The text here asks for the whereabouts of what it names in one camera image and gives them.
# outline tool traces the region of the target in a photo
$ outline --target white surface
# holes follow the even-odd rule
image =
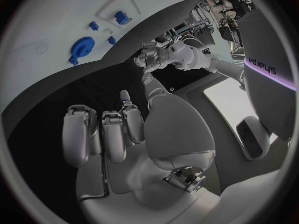
[[[1,61],[0,112],[22,91],[43,78],[73,67],[68,59],[80,38],[95,40],[92,52],[79,65],[100,60],[128,31],[156,12],[183,0],[26,0],[5,31],[5,58]],[[118,25],[123,11],[132,19]],[[89,23],[95,21],[99,31]]]
[[[250,104],[246,92],[242,91],[239,86],[239,82],[228,78],[204,91],[204,94],[224,116],[237,136],[236,126],[243,118],[247,116],[258,118]],[[277,136],[272,134],[270,144],[276,138]]]

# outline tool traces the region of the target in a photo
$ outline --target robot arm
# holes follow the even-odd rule
[[[233,78],[244,88],[243,67],[212,54],[203,54],[198,48],[186,45],[183,41],[178,41],[167,49],[156,47],[154,42],[145,43],[141,54],[134,61],[137,66],[144,67],[144,73],[163,69],[170,63],[179,70],[203,68]]]

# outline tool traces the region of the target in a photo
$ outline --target blue fitting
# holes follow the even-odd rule
[[[119,11],[115,14],[116,21],[119,25],[124,25],[129,21],[129,17],[122,11]]]
[[[91,29],[93,29],[94,31],[99,30],[99,26],[96,24],[95,21],[92,21],[89,26],[91,27]]]
[[[112,36],[108,38],[108,41],[109,41],[109,43],[110,43],[111,45],[113,45],[113,46],[116,44],[116,40],[115,40],[115,38],[112,37]]]
[[[75,42],[72,46],[71,53],[72,56],[69,59],[69,62],[74,66],[78,65],[78,58],[87,56],[95,45],[95,41],[91,37],[83,37]]]

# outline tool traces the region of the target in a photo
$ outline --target blue component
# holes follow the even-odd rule
[[[115,40],[115,38],[112,37],[112,36],[108,38],[108,41],[109,41],[109,43],[112,44],[112,45],[115,45],[115,44],[116,44],[116,40]]]
[[[119,25],[124,25],[127,21],[129,21],[128,16],[122,11],[117,12],[115,14],[115,18]]]
[[[72,56],[69,59],[69,62],[74,66],[78,65],[79,57],[87,56],[95,45],[95,41],[91,37],[83,37],[75,42],[72,46],[71,53]]]
[[[93,29],[94,31],[99,30],[99,26],[96,24],[95,21],[92,21],[89,26],[91,27],[91,29]]]

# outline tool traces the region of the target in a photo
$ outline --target purple light strip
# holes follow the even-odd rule
[[[271,80],[273,81],[276,81],[277,83],[293,90],[293,91],[297,91],[297,88],[295,87],[295,85],[289,81],[285,81],[281,78],[276,78],[276,77],[273,77],[271,76],[270,74],[267,74],[267,73],[264,73],[262,72],[261,70],[259,70],[258,68],[255,67],[255,65],[251,64],[249,61],[246,60],[246,58],[244,59],[244,64],[247,65],[248,67],[250,67],[251,69],[255,70],[256,72],[270,78]]]

